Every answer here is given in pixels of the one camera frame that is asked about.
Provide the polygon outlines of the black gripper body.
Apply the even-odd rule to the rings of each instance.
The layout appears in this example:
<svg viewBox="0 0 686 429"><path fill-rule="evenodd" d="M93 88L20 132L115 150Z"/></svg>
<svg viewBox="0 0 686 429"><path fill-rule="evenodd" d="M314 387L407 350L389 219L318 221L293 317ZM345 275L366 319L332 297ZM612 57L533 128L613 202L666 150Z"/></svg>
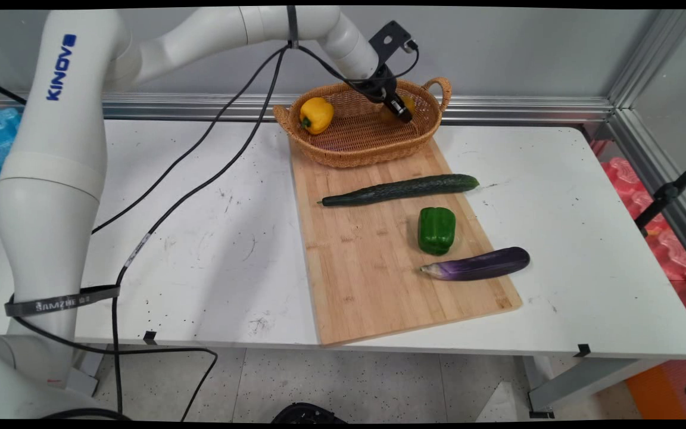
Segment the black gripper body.
<svg viewBox="0 0 686 429"><path fill-rule="evenodd" d="M370 79L355 82L355 91L371 102L389 102L397 94L397 79L387 64L382 64Z"/></svg>

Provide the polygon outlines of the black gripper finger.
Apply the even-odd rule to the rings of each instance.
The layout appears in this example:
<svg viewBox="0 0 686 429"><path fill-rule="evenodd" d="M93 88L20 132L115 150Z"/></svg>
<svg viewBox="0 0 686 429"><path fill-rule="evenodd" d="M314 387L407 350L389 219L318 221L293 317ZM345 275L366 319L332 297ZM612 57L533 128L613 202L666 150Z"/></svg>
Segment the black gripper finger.
<svg viewBox="0 0 686 429"><path fill-rule="evenodd" d="M389 95L385 101L385 122L387 124L408 124L411 122L411 96Z"/></svg>
<svg viewBox="0 0 686 429"><path fill-rule="evenodd" d="M395 92L393 95L393 120L411 122L414 117L414 97L409 92Z"/></svg>

